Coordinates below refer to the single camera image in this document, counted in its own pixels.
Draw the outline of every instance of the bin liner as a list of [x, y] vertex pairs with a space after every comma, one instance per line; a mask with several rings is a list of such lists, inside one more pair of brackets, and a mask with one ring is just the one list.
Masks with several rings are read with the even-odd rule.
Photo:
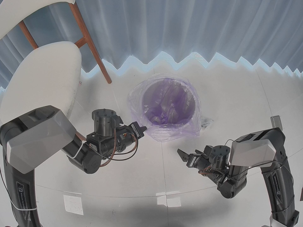
[[160, 142], [197, 137], [213, 122], [201, 115], [200, 98], [186, 78], [155, 75], [137, 85], [127, 102], [133, 119]]

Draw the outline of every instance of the chair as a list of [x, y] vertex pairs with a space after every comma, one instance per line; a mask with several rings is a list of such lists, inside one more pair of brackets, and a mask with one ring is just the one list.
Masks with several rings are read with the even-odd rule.
[[[83, 38], [75, 44], [62, 41], [38, 47], [23, 19], [56, 2], [69, 3]], [[61, 109], [69, 117], [81, 73], [79, 48], [85, 43], [88, 43], [107, 82], [111, 83], [75, 0], [3, 0], [0, 4], [0, 20], [0, 39], [19, 23], [34, 48], [21, 62], [6, 88], [0, 107], [2, 123], [46, 105]]]

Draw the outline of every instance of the white tile floor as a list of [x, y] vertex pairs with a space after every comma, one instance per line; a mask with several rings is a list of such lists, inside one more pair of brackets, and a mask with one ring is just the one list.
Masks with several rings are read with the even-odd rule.
[[[249, 171], [247, 186], [241, 193], [225, 199], [213, 182], [199, 176], [196, 169], [188, 169], [176, 150], [181, 148], [192, 153], [195, 149], [203, 150], [207, 144], [224, 144], [227, 139], [271, 128], [273, 115], [281, 116], [286, 153], [294, 176], [296, 209], [303, 211], [299, 202], [303, 187], [300, 167], [303, 78], [275, 68], [264, 70], [262, 64], [250, 69], [243, 64], [212, 60], [204, 68], [197, 60], [189, 60], [175, 71], [168, 62], [159, 61], [149, 72], [134, 67], [117, 76], [109, 71], [111, 85], [106, 84], [100, 72], [91, 78], [82, 74], [70, 121], [83, 135], [93, 131], [91, 112], [97, 108], [113, 109], [124, 123], [131, 123], [127, 94], [154, 73], [164, 72], [190, 80], [201, 98], [202, 113], [214, 119], [214, 123], [199, 138], [161, 144], [146, 135], [140, 140], [135, 157], [111, 162], [93, 175], [70, 164], [64, 153], [56, 153], [36, 169], [36, 193], [43, 226], [268, 225], [270, 204], [259, 169]], [[67, 212], [63, 195], [81, 197], [83, 215]], [[5, 219], [3, 224], [11, 224], [6, 220], [10, 214], [6, 215], [4, 218], [1, 213], [0, 219]]]

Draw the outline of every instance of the clear plastic wrapper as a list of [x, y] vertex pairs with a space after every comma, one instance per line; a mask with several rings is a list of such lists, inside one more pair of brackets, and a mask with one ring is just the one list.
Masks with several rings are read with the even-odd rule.
[[201, 115], [200, 98], [190, 82], [168, 74], [137, 85], [128, 95], [128, 106], [133, 119], [160, 142], [199, 136], [213, 122]]

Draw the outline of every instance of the blue curtain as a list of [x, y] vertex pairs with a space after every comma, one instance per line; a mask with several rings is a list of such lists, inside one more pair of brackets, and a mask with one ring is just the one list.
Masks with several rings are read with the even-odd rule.
[[[101, 58], [117, 69], [129, 55], [147, 64], [165, 51], [176, 62], [192, 52], [209, 62], [218, 52], [234, 62], [242, 56], [251, 64], [261, 59], [303, 71], [303, 0], [76, 1]], [[39, 46], [81, 38], [67, 3], [42, 8], [24, 21]], [[2, 87], [30, 51], [18, 26], [0, 40]], [[87, 45], [81, 53], [89, 72], [96, 62]]]

